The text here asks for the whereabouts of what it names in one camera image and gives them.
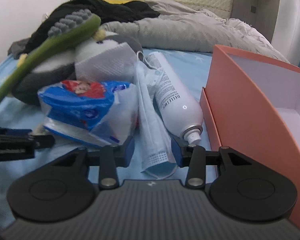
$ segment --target crumpled bedding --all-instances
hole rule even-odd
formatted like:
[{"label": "crumpled bedding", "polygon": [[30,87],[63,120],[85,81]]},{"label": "crumpled bedding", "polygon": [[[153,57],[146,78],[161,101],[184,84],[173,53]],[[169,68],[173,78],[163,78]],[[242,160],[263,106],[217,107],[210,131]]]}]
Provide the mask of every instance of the crumpled bedding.
[{"label": "crumpled bedding", "polygon": [[288,62],[261,33],[238,19],[222,19],[209,10],[195,11],[172,0],[146,3],[160,13],[158,18],[109,22],[101,28],[134,37],[148,48],[213,52],[213,46],[221,44]]}]

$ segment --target red print on package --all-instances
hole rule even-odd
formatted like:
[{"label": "red print on package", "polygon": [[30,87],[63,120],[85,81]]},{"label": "red print on package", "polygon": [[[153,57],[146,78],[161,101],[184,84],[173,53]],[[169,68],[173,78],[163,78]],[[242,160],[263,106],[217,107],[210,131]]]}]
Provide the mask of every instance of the red print on package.
[{"label": "red print on package", "polygon": [[61,82],[63,86],[70,92],[75,93],[79,97],[88,98],[104,98],[106,91],[103,85],[98,82],[83,82],[75,80],[65,80]]}]

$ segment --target cabinet door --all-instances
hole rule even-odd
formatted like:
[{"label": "cabinet door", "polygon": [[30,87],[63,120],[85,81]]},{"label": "cabinet door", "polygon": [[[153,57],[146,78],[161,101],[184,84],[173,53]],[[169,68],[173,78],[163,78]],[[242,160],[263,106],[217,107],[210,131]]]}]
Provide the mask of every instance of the cabinet door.
[{"label": "cabinet door", "polygon": [[300,62],[300,0],[280,0],[272,46],[291,64]]}]

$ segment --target silver screw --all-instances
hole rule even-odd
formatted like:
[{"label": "silver screw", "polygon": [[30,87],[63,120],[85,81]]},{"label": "silver screw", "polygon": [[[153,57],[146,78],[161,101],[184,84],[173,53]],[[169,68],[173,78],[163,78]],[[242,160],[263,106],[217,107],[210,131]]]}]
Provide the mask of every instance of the silver screw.
[{"label": "silver screw", "polygon": [[203,180],[200,178],[191,178],[191,179],[188,179],[188,184],[190,186],[198,187],[203,184]]},{"label": "silver screw", "polygon": [[101,184],[106,187],[114,186],[116,183],[117,181],[113,178],[105,178],[101,180]]}]

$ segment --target open cardboard box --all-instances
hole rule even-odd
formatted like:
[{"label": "open cardboard box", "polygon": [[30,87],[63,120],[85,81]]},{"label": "open cardboard box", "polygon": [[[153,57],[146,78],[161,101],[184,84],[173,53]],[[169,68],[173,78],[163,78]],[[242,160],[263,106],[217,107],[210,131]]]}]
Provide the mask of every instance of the open cardboard box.
[{"label": "open cardboard box", "polygon": [[217,45],[200,104],[212,150],[230,146],[296,185],[300,228],[300,68]]}]

